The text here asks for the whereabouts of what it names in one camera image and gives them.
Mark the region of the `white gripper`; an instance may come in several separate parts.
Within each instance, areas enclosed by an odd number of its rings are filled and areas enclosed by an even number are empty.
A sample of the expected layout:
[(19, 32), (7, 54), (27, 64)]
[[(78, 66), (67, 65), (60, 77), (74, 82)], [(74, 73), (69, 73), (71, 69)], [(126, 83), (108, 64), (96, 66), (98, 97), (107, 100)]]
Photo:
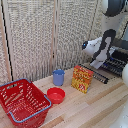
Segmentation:
[(109, 57), (109, 38), (99, 37), (95, 40), (85, 41), (82, 50), (93, 58), (90, 65), (98, 69)]

